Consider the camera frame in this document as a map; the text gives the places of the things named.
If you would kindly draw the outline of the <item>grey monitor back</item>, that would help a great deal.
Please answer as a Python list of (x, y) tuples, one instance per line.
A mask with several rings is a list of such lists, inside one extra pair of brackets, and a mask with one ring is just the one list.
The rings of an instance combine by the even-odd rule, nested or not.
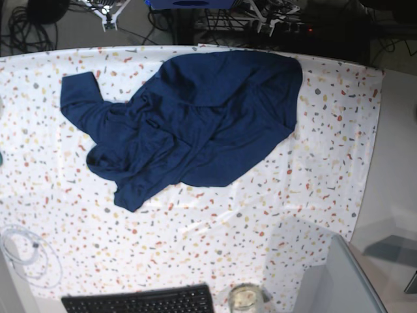
[(346, 241), (334, 235), (325, 264), (304, 273), (294, 312), (386, 312)]

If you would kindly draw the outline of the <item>black computer keyboard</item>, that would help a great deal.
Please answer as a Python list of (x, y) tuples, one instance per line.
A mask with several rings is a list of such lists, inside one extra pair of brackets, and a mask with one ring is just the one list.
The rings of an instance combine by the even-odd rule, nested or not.
[(135, 293), (62, 297), (61, 302), (67, 312), (214, 312), (206, 284)]

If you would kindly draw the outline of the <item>terrazzo pattern table cloth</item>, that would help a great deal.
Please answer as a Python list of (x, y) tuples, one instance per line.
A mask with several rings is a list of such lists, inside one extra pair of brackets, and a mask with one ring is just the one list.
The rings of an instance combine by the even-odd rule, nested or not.
[(131, 213), (85, 163), (94, 143), (59, 109), (61, 79), (94, 72), (122, 102), (168, 59), (215, 46), (61, 50), (1, 59), (1, 285), (26, 312), (61, 297), (206, 283), (217, 312), (242, 283), (264, 286), (269, 312), (291, 312), (331, 239), (352, 237), (377, 133), (384, 72), (310, 55), (297, 126), (225, 188), (178, 184)]

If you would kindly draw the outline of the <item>navy blue t-shirt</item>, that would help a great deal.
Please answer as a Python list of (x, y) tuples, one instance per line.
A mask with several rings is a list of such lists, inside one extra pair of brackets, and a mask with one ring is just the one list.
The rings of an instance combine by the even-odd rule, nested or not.
[(224, 187), (295, 130), (300, 63), (255, 51), (178, 55), (126, 103), (104, 100), (91, 72), (65, 76), (61, 113), (88, 134), (88, 168), (136, 211), (169, 185)]

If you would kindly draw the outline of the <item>clear glass jar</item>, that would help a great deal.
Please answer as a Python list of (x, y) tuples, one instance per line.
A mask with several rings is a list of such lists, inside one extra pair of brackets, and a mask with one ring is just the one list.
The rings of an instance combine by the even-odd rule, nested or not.
[(263, 313), (263, 294), (255, 284), (241, 284), (234, 287), (228, 296), (230, 313)]

